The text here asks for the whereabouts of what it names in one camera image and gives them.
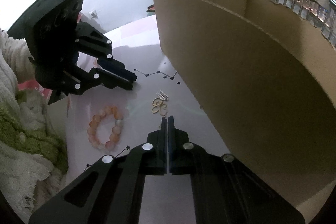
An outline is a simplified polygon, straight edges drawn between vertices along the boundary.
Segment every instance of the corrugated cardboard edge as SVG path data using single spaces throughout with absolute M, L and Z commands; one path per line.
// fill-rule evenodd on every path
M 278 39 L 277 36 L 271 34 L 260 25 L 257 25 L 253 21 L 245 18 L 244 16 L 235 13 L 222 5 L 216 4 L 210 0 L 199 0 L 210 5 L 213 5 L 219 9 L 225 10 L 226 12 L 233 14 L 245 22 L 253 25 L 258 28 L 260 31 L 264 32 L 270 38 L 272 38 L 275 42 L 280 44 L 284 49 L 286 49 L 292 56 L 294 56 L 316 79 L 316 81 L 323 88 L 327 96 L 330 98 L 334 107 L 336 108 L 336 54 L 330 42 L 328 42 L 322 35 L 320 29 L 315 28 L 309 23 L 307 20 L 298 17 L 294 12 L 292 12 L 289 8 L 284 5 L 276 5 L 280 10 L 286 13 L 286 17 L 298 17 L 301 21 L 301 24 L 305 29 L 310 30 L 311 34 L 314 35 L 315 38 L 312 37 L 303 37 L 302 40 L 305 42 L 303 46 L 305 46 L 304 54 L 300 54 L 296 51 L 296 49 L 288 43 L 286 39 Z M 270 0 L 263 0 L 269 2 L 270 5 L 275 5 Z

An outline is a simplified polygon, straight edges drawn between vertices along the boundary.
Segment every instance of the metal ring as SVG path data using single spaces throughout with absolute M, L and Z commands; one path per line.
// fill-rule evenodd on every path
M 152 108 L 152 113 L 157 113 L 159 110 L 160 110 L 160 108 L 158 108 L 157 106 L 153 106 L 153 108 Z
M 154 103 L 154 101 L 157 100 L 157 99 L 160 100 L 160 103 L 159 103 L 159 104 L 155 104 L 155 103 Z M 152 102 L 152 105 L 153 105 L 153 106 L 160 106 L 160 105 L 162 105 L 162 103 L 163 103 L 163 100 L 162 100 L 161 98 L 155 98 L 155 99 L 153 100 L 153 102 Z
M 164 116 L 164 117 L 165 117 L 165 116 L 167 115 L 167 113 L 168 113 L 168 110 L 167 110 L 167 108 L 166 108 L 166 107 L 160 107 L 159 113 L 160 113 L 160 115 L 161 115 L 161 116 Z M 161 109 L 165 110 L 165 111 L 166 111 L 166 113 L 162 114 L 162 113 L 161 113 Z

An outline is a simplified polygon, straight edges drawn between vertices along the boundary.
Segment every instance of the silver screw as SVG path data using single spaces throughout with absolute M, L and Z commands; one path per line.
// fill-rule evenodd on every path
M 102 157 L 101 160 L 103 161 L 103 163 L 108 164 L 113 160 L 113 157 L 111 155 L 106 155 L 106 156 Z
M 235 159 L 235 157 L 231 154 L 224 154 L 223 155 L 223 160 L 225 162 L 232 162 Z
M 194 145 L 192 143 L 184 143 L 183 148 L 186 150 L 191 150 L 194 148 Z
M 145 143 L 142 145 L 143 150 L 151 150 L 153 148 L 153 145 L 151 143 Z

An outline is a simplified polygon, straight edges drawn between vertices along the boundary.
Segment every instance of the star pattern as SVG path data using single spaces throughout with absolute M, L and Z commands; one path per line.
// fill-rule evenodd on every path
M 125 150 L 131 150 L 131 147 L 129 145 L 127 145 L 123 151 L 121 151 L 118 155 L 115 156 L 115 158 L 117 158 L 122 152 L 124 152 Z M 85 167 L 85 170 L 84 172 L 86 171 L 86 169 L 88 169 L 90 166 L 92 166 L 92 164 L 87 164 L 86 167 Z
M 164 72 L 162 72 L 162 71 L 160 71 L 160 70 L 158 70 L 158 71 L 156 71 L 156 72 L 154 72 L 154 73 L 143 73 L 142 71 L 139 71 L 139 70 L 137 70 L 137 69 L 133 69 L 133 71 L 137 71 L 138 73 L 141 73 L 142 75 L 144 75 L 144 76 L 146 76 L 146 77 L 151 76 L 151 75 L 154 75 L 154 74 L 163 74 L 163 75 L 164 75 L 164 77 L 163 77 L 164 79 L 169 78 L 169 79 L 171 79 L 171 80 L 174 80 L 174 79 L 175 79 L 175 75 L 177 74 L 177 71 L 174 73 L 173 76 L 167 75 L 167 74 L 165 74 Z

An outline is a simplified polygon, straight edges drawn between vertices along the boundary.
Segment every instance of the white table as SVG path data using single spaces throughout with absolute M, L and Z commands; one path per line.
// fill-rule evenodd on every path
M 86 130 L 92 116 L 111 104 L 128 113 L 120 141 L 112 151 L 112 155 L 117 155 L 127 145 L 132 148 L 144 143 L 149 132 L 158 130 L 161 116 L 153 114 L 151 109 L 159 90 L 169 96 L 168 116 L 174 116 L 175 127 L 186 131 L 191 142 L 201 145 L 213 155 L 229 152 L 199 103 L 162 54 L 155 16 L 129 23 L 105 36 L 112 41 L 113 58 L 123 62 L 126 69 L 133 71 L 138 79 L 132 91 L 98 86 L 81 96 L 70 95 L 66 121 L 67 183 L 79 176 L 87 164 L 95 163 L 104 155 L 94 149 L 87 139 Z M 81 54 L 78 65 L 89 71 L 95 66 L 95 58 Z M 97 134 L 102 142 L 109 139 L 113 125 L 114 120 L 106 118 L 99 126 Z M 139 223 L 195 222 L 189 175 L 146 176 Z

